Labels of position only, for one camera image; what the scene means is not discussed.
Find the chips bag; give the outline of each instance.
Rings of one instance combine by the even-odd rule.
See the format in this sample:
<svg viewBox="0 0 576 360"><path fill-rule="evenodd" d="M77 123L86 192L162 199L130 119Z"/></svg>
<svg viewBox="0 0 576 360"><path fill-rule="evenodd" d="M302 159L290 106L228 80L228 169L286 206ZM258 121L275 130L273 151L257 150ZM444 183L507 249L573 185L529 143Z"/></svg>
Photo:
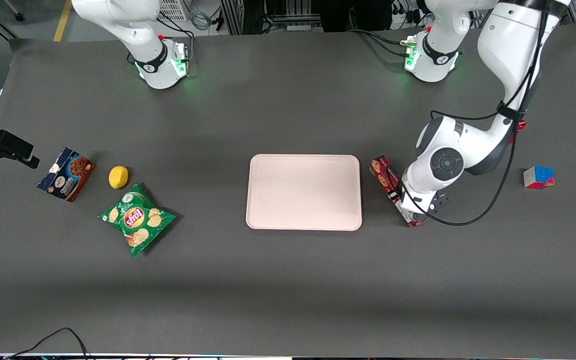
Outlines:
<svg viewBox="0 0 576 360"><path fill-rule="evenodd" d="M144 189L136 183L121 200L98 216L121 231L136 258L174 219L175 215L155 208Z"/></svg>

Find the pink tray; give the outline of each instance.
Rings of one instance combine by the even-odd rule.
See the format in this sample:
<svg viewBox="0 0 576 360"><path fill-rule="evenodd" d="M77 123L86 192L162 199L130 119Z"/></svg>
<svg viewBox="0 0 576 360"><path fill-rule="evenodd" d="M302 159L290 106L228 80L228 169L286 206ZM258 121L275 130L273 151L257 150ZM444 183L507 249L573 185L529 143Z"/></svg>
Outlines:
<svg viewBox="0 0 576 360"><path fill-rule="evenodd" d="M266 230L359 229L359 161L352 155L255 155L246 223Z"/></svg>

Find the dark gray tablecloth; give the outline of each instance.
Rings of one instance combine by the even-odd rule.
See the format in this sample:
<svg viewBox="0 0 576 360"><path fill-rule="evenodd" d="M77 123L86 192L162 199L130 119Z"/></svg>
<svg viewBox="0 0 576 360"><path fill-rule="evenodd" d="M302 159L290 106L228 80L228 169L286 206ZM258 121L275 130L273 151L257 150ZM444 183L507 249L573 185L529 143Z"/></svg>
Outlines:
<svg viewBox="0 0 576 360"><path fill-rule="evenodd" d="M368 172L382 153L400 169L414 159L430 109L496 107L503 89L477 37L426 84L358 34L211 36L192 77L163 91L119 42L16 41L0 128L41 164L0 160L0 352L71 326L94 353L576 359L576 24L546 44L509 180L482 221L407 228ZM62 146L98 164L74 203L35 188ZM363 226L248 228L259 153L357 157ZM106 181L117 165L180 215L137 259L97 219L123 194ZM556 185L524 189L532 166L552 167ZM443 217L478 215L501 170L462 176ZM41 350L78 346L64 334Z"/></svg>

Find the lemon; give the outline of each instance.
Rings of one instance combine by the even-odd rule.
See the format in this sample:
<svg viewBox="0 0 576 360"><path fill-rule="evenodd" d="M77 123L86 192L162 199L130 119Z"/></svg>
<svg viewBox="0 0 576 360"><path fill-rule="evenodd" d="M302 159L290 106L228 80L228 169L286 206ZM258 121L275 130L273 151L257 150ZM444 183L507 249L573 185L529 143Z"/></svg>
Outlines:
<svg viewBox="0 0 576 360"><path fill-rule="evenodd" d="M115 166L108 174L108 183L113 189L121 189L128 182L128 169L123 166Z"/></svg>

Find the rubik's cube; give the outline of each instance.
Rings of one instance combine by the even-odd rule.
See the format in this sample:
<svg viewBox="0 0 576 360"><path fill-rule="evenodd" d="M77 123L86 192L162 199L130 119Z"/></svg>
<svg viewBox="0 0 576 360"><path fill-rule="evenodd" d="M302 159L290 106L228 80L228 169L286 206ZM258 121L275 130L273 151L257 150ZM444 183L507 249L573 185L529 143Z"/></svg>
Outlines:
<svg viewBox="0 0 576 360"><path fill-rule="evenodd" d="M542 191L555 185L553 169L543 166L533 166L523 172L523 187Z"/></svg>

